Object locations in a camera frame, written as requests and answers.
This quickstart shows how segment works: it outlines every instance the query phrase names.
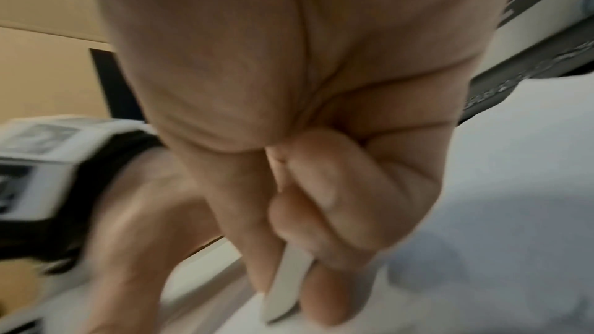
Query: human hand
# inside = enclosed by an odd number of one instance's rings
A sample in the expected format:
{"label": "human hand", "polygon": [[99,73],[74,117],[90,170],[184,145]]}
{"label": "human hand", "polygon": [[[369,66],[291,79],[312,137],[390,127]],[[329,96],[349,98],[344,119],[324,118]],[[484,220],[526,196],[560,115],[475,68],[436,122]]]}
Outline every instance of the human hand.
{"label": "human hand", "polygon": [[89,334],[153,333],[175,266],[219,237],[194,181],[164,148],[132,160],[94,208]]}
{"label": "human hand", "polygon": [[319,262],[301,307],[328,324],[347,317],[342,271],[437,199],[506,1],[99,0],[147,117],[254,286],[269,288],[283,241],[306,249]]}

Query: fingertip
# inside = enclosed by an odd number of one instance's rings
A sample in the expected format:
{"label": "fingertip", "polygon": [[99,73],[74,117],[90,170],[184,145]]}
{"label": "fingertip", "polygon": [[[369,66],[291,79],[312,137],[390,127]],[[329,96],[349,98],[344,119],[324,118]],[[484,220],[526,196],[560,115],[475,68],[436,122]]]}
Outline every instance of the fingertip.
{"label": "fingertip", "polygon": [[317,264],[303,281],[299,304],[303,314],[323,326],[336,326],[350,318],[352,277]]}

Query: hand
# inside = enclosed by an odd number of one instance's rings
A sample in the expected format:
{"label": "hand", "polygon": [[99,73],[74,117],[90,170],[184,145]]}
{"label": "hand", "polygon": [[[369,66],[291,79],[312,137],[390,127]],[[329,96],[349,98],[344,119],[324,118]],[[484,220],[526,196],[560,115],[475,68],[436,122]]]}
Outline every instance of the hand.
{"label": "hand", "polygon": [[93,273],[92,334],[152,333],[175,266],[219,237],[194,182],[163,148],[135,158],[94,209],[87,255]]}
{"label": "hand", "polygon": [[327,324],[347,317],[342,271],[436,201],[506,1],[99,0],[147,117],[254,286],[295,243],[319,261],[301,307]]}

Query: skin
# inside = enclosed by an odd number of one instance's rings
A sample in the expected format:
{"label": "skin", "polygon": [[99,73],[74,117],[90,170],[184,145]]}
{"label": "skin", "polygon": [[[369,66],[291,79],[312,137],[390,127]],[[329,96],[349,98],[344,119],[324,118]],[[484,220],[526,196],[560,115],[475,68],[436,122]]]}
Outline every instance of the skin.
{"label": "skin", "polygon": [[507,0],[98,1],[143,110],[254,287],[294,243],[318,260],[302,309],[332,325],[348,317],[349,273],[437,200]]}

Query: white flat tool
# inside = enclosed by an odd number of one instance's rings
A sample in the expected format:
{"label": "white flat tool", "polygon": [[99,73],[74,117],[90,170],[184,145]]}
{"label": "white flat tool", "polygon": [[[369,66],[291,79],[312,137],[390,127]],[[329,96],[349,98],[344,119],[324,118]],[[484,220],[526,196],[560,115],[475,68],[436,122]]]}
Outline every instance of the white flat tool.
{"label": "white flat tool", "polygon": [[272,287],[262,305],[260,318],[270,323],[287,314],[299,301],[301,284],[314,263],[307,252],[287,244]]}

